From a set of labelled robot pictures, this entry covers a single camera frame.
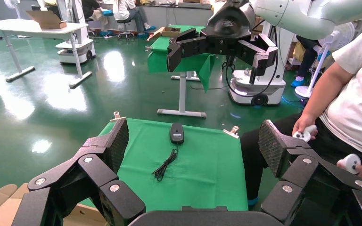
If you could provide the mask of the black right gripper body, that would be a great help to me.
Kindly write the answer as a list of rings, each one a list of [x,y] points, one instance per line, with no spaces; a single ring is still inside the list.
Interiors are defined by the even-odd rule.
[[[236,56],[241,46],[235,38],[206,37],[206,53]]]

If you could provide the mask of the operator right hand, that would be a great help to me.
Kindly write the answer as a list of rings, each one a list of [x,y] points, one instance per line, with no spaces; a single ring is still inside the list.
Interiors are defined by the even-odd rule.
[[[304,132],[304,130],[314,125],[315,117],[308,113],[303,113],[295,122],[292,130],[292,135],[296,132]]]

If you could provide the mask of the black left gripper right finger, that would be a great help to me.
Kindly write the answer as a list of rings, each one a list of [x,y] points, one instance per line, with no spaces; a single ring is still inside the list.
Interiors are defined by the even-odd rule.
[[[260,126],[259,147],[278,179],[262,212],[285,226],[362,226],[362,178],[281,134],[270,120]]]

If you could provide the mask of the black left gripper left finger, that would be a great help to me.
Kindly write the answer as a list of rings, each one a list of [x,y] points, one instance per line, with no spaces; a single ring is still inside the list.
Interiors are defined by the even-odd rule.
[[[12,224],[61,226],[79,202],[90,199],[109,225],[129,225],[146,206],[118,176],[128,141],[126,119],[88,138],[71,159],[28,183]]]

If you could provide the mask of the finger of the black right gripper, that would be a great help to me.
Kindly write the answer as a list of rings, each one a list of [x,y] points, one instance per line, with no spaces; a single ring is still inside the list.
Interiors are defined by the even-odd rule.
[[[236,57],[252,66],[249,83],[254,84],[258,76],[263,76],[267,67],[274,65],[278,47],[265,34],[260,33],[253,40],[238,40]]]
[[[186,57],[206,53],[207,38],[190,28],[178,35],[171,37],[167,47],[167,70],[173,72]]]

